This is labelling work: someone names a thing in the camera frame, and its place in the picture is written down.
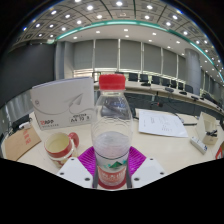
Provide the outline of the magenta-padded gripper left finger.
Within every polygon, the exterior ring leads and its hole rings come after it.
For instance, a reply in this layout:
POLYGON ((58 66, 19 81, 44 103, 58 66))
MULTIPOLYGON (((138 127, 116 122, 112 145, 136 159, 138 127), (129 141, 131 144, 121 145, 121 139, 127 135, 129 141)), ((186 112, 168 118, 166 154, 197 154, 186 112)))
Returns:
POLYGON ((69 158, 57 176, 84 188, 96 188, 98 173, 94 148, 90 147, 77 158, 69 158))

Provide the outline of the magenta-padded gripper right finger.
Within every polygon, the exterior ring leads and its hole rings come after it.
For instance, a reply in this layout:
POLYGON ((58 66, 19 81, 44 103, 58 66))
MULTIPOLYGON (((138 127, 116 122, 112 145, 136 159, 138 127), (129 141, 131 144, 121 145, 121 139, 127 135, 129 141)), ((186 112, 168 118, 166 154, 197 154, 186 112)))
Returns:
POLYGON ((128 188, 140 188, 165 176, 165 170, 155 158, 148 158, 136 148, 130 148, 126 177, 128 188))

